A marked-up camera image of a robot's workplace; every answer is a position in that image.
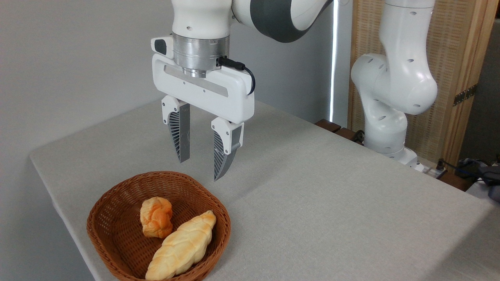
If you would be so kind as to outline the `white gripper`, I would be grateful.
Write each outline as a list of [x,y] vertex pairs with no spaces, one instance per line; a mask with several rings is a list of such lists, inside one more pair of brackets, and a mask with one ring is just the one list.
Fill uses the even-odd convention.
[[205,78],[193,78],[157,53],[152,56],[152,76],[157,89],[167,94],[161,100],[162,118],[180,162],[190,158],[190,104],[218,116],[211,122],[214,181],[223,177],[243,144],[243,122],[255,112],[255,98],[248,94],[251,76],[223,66]]

